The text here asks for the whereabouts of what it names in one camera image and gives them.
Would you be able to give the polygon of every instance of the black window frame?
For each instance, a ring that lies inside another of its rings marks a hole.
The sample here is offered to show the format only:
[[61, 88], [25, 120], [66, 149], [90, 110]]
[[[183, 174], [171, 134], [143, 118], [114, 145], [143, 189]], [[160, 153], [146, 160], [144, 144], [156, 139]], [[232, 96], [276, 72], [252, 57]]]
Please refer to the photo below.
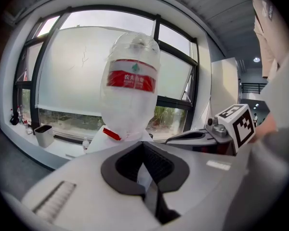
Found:
[[[29, 33], [26, 39], [26, 42], [24, 43], [20, 57], [18, 59], [17, 68], [15, 72], [15, 77], [14, 77], [14, 85], [13, 85], [13, 112], [17, 113], [17, 106], [18, 106], [19, 100], [21, 100], [20, 97], [18, 97], [19, 93], [22, 92], [22, 89], [29, 89], [30, 90], [31, 126], [33, 130], [40, 126], [39, 109], [35, 106], [35, 102], [37, 98], [36, 92], [38, 88], [37, 84], [38, 84], [39, 68], [42, 62], [42, 58], [46, 52], [48, 44], [51, 41], [52, 36], [54, 35], [55, 31], [60, 29], [60, 27], [63, 25], [65, 20], [70, 16], [70, 14], [73, 12], [88, 11], [88, 10], [118, 11], [118, 12], [124, 12], [124, 13], [131, 13], [137, 16], [142, 16], [142, 17], [154, 20], [153, 38], [158, 43], [160, 50], [166, 53], [169, 53], [170, 55], [173, 55], [179, 58], [180, 60], [188, 63], [190, 66], [192, 66], [190, 87], [189, 87], [189, 92], [187, 93], [190, 99], [190, 102], [163, 97], [163, 96], [158, 96], [156, 106], [178, 108], [178, 109], [186, 110], [187, 115], [186, 115], [186, 120], [185, 120], [185, 125], [184, 125], [184, 131], [190, 130], [193, 117], [194, 117], [195, 106], [197, 102], [197, 90], [198, 90], [198, 76], [199, 76], [198, 73], [199, 73], [200, 57], [199, 57], [197, 39], [191, 37], [189, 34], [181, 30], [179, 27], [177, 27], [173, 23], [170, 23], [166, 21], [165, 19], [161, 18], [159, 14], [154, 15], [154, 14], [144, 12], [138, 9], [133, 9], [133, 8], [124, 7], [124, 6], [116, 6], [116, 5], [86, 5], [86, 6], [79, 6], [79, 7], [74, 7], [74, 8], [68, 7], [65, 10], [50, 14], [44, 18], [40, 18], [37, 21], [37, 23], [33, 26], [31, 32]], [[37, 37], [37, 35], [39, 34], [42, 27], [45, 25], [47, 20], [57, 17], [57, 16], [59, 16], [59, 18], [56, 20], [56, 22], [54, 23], [50, 31], [44, 35]], [[198, 62], [196, 62], [192, 57], [186, 55], [185, 53], [178, 50], [177, 48], [159, 40], [158, 36], [159, 36], [160, 24], [163, 24], [169, 27], [170, 29], [182, 35], [183, 37], [187, 38], [190, 42], [194, 43], [197, 46]], [[43, 42], [43, 44], [35, 62], [31, 81], [17, 81], [17, 73], [21, 65], [21, 61], [22, 61], [21, 58], [23, 54], [26, 52], [28, 47], [41, 43], [41, 42]], [[67, 140], [67, 141], [81, 143], [79, 138], [76, 136], [67, 135], [66, 137], [61, 137], [61, 136], [56, 135], [56, 137], [61, 138], [63, 140]]]

